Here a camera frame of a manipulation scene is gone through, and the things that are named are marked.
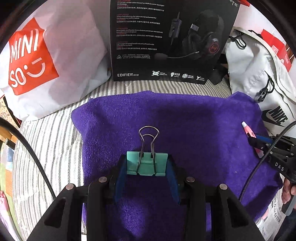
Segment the person's right hand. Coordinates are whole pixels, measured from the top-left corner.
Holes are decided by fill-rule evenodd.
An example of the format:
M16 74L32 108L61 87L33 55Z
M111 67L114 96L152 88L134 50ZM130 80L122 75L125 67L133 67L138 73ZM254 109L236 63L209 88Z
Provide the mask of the person's right hand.
M285 178L281 195L282 203L289 202L292 196L296 196L296 186Z

